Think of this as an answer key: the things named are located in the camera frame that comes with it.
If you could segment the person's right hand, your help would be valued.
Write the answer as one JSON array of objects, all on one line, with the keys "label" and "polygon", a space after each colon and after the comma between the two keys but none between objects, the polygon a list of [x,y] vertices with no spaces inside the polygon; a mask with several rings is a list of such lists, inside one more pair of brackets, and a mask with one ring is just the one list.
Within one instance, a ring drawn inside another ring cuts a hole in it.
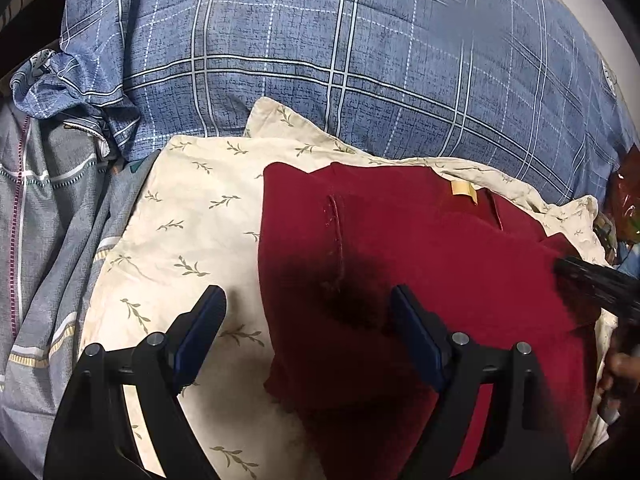
[{"label": "person's right hand", "polygon": [[598,383],[600,404],[598,412],[602,418],[610,417],[620,409],[620,404],[632,393],[634,381],[627,377],[626,353],[611,353],[606,359],[602,376]]}]

